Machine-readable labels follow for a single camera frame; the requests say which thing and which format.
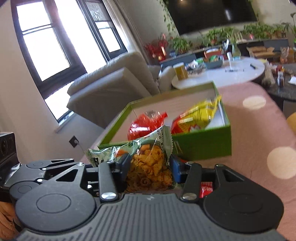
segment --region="white polka dot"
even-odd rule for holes
[[[242,105],[245,108],[248,108],[250,110],[258,110],[264,107],[265,104],[266,104],[266,99],[260,95],[254,95],[254,96],[248,97],[244,99],[242,103]]]
[[[267,166],[277,178],[292,178],[296,175],[296,150],[291,147],[273,149],[267,157]]]

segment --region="round white table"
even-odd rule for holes
[[[205,70],[200,74],[193,74],[185,80],[172,80],[172,86],[176,89],[185,89],[200,84],[214,82],[216,87],[233,85],[252,81],[260,77],[265,70],[264,64],[257,59],[242,57],[241,60],[224,61],[222,67]]]

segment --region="pen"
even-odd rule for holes
[[[238,71],[243,71],[244,72],[244,69],[226,69],[225,70],[225,73],[227,73],[227,72],[230,72],[230,73],[233,73],[233,72],[238,72]]]
[[[253,68],[253,69],[257,69],[254,65],[250,64],[250,66]]]

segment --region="cardboard box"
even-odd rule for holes
[[[218,95],[218,90],[211,82],[131,102],[119,114],[98,147],[103,149],[125,144],[130,124],[146,111],[167,112],[165,125],[171,126],[177,116],[193,105],[205,99],[214,99]],[[223,103],[219,104],[215,117],[205,129],[173,135],[173,143],[173,152],[185,160],[194,161],[231,155],[231,127]]]

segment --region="green snack bag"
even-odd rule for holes
[[[198,58],[195,60],[198,64],[202,64],[204,62],[203,58]]]
[[[169,157],[173,151],[170,127],[162,126],[147,136],[130,141],[123,146],[114,146],[102,150],[88,149],[86,156],[97,167],[103,161],[118,161],[129,153],[132,156],[131,167],[127,175],[127,192],[165,191],[173,189],[175,183],[169,166]]]
[[[210,57],[209,62],[215,62],[219,60],[219,56],[218,55],[213,55],[212,57]]]

